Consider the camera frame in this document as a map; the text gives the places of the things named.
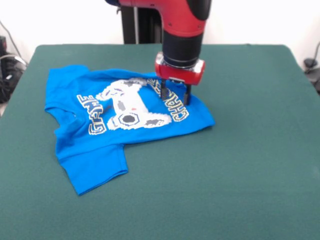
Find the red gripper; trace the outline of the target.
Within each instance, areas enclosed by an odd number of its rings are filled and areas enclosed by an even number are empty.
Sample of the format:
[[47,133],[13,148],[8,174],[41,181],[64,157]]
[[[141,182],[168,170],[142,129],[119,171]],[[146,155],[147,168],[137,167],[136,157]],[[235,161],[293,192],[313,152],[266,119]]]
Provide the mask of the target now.
[[186,90],[183,97],[183,104],[189,105],[192,86],[197,86],[203,77],[206,63],[198,59],[196,64],[190,68],[180,68],[169,65],[164,60],[163,52],[160,51],[155,57],[155,72],[161,79],[160,97],[163,101],[167,99],[166,80],[173,80],[185,84]]

